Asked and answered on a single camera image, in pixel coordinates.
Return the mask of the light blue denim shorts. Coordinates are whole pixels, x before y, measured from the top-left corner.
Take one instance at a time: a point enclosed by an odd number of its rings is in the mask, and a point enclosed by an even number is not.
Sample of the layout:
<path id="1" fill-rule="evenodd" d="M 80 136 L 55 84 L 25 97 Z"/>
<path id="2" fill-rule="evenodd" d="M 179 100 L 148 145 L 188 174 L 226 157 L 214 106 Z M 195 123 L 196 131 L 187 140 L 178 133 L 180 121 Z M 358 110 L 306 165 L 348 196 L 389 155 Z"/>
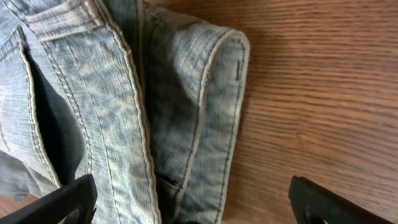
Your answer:
<path id="1" fill-rule="evenodd" d="M 249 52 L 142 1 L 2 1 L 1 193 L 91 174 L 95 223 L 220 223 Z"/>

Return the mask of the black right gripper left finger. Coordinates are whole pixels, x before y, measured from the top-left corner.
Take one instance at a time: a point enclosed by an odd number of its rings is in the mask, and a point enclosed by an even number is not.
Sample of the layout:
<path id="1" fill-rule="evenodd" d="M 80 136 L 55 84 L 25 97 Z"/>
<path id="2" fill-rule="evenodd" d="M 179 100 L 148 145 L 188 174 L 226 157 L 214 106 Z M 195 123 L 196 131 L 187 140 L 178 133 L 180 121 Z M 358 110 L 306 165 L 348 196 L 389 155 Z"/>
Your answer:
<path id="1" fill-rule="evenodd" d="M 1 218 L 1 224 L 90 224 L 98 197 L 91 174 Z"/>

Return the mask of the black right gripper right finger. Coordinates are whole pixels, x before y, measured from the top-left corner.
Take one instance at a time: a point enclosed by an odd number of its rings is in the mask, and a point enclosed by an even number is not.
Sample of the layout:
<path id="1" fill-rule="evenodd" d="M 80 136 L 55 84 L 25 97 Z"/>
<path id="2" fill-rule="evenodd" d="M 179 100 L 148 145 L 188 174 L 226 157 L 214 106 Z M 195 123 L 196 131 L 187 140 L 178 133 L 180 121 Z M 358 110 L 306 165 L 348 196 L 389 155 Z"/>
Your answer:
<path id="1" fill-rule="evenodd" d="M 292 177 L 289 200 L 298 224 L 392 224 L 304 177 Z"/>

